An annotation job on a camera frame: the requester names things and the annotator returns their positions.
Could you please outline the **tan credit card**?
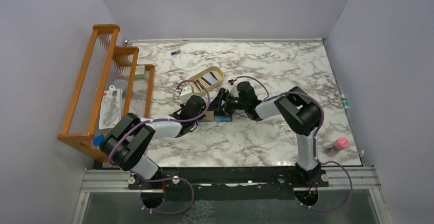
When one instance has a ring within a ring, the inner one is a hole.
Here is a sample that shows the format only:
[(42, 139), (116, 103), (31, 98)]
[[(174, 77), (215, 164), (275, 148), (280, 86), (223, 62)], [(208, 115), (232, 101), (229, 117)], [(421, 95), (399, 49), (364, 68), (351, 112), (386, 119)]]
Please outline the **tan credit card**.
[(210, 121), (214, 120), (214, 117), (215, 117), (215, 115), (214, 115), (213, 111), (207, 111), (207, 112), (205, 112), (204, 117), (202, 118), (202, 121), (210, 122)]

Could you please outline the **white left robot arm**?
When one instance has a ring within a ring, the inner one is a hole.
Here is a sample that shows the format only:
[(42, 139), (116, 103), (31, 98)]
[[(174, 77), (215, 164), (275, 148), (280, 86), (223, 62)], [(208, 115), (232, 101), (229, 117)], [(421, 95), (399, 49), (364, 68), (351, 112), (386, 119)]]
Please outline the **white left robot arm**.
[(145, 150), (152, 140), (179, 138), (197, 126), (204, 117), (206, 102), (193, 95), (181, 108), (160, 119), (141, 119), (128, 113), (103, 138), (99, 149), (108, 156), (108, 161), (123, 171), (141, 176), (142, 183), (148, 188), (160, 184), (160, 167), (145, 156)]

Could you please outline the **teal card holder wallet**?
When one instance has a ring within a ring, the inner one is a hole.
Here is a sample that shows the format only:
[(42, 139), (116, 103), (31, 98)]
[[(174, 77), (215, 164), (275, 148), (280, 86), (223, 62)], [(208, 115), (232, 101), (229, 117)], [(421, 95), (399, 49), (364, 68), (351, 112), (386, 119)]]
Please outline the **teal card holder wallet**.
[(232, 115), (226, 115), (224, 113), (215, 112), (215, 111), (214, 111), (214, 115), (215, 115), (214, 120), (210, 122), (232, 122), (233, 121)]

